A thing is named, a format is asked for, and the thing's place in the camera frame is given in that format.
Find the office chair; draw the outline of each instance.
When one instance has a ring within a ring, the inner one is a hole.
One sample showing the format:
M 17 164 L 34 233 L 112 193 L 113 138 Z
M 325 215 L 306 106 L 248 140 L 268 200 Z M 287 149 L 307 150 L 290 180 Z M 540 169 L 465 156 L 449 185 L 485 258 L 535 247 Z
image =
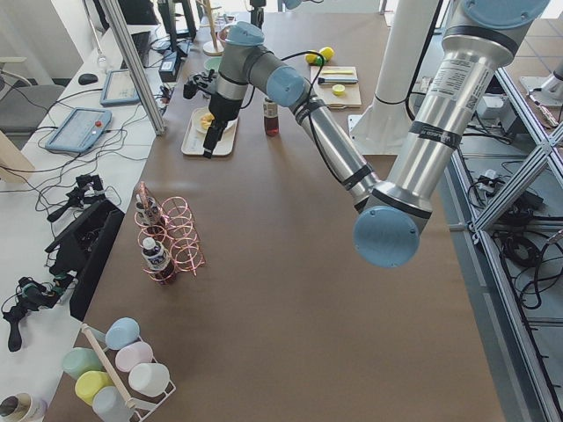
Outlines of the office chair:
M 8 85 L 6 94 L 0 98 L 0 131 L 10 138 L 31 135 L 64 91 L 61 85 L 33 85 L 24 77 L 4 70 L 8 63 L 25 60 L 25 57 L 0 57 L 0 91 Z M 5 82 L 3 75 L 16 78 L 25 86 L 14 88 Z

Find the wooden cutting board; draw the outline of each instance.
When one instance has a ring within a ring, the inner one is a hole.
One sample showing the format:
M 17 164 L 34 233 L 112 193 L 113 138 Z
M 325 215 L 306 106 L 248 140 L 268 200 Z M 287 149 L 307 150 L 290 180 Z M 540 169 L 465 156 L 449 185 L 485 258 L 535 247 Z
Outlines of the wooden cutting board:
M 315 75 L 317 75 L 317 72 L 318 66 L 311 66 L 311 81 Z M 355 77 L 357 79 L 358 74 L 355 66 L 324 66 L 320 77 Z M 346 87 L 346 91 L 344 95 L 339 97 L 333 94 L 333 86 L 331 84 L 319 85 L 318 81 L 316 81 L 314 90 L 317 95 L 326 102 L 329 108 L 340 109 L 361 107 L 362 100 L 360 98 L 360 83 L 345 84 L 344 86 Z

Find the white plate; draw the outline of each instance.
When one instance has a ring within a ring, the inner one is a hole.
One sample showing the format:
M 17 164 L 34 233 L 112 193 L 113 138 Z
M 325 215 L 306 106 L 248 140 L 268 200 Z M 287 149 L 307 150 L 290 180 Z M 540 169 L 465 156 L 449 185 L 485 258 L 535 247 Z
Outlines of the white plate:
M 208 130 L 201 125 L 201 117 L 203 117 L 203 114 L 208 112 L 209 110 L 207 108 L 198 108 L 192 114 L 192 125 L 194 125 L 195 130 L 197 130 L 200 134 L 206 134 L 208 132 Z M 227 127 L 225 128 L 224 132 L 233 127 L 234 124 L 234 120 L 231 120 L 229 123 L 227 123 Z

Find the pink cup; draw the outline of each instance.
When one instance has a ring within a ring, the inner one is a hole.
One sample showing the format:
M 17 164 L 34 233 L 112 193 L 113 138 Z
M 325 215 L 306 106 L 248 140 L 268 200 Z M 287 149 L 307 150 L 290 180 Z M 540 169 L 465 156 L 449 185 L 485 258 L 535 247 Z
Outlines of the pink cup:
M 115 366 L 122 372 L 129 372 L 139 363 L 151 363 L 152 348 L 144 341 L 137 341 L 123 347 L 115 355 Z

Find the computer mouse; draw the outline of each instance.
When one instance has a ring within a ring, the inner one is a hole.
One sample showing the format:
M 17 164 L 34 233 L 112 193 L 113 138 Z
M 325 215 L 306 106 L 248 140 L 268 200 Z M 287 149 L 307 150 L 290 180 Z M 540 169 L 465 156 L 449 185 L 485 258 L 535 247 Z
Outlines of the computer mouse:
M 78 83 L 81 85 L 93 84 L 98 81 L 98 77 L 93 73 L 84 73 L 78 77 Z

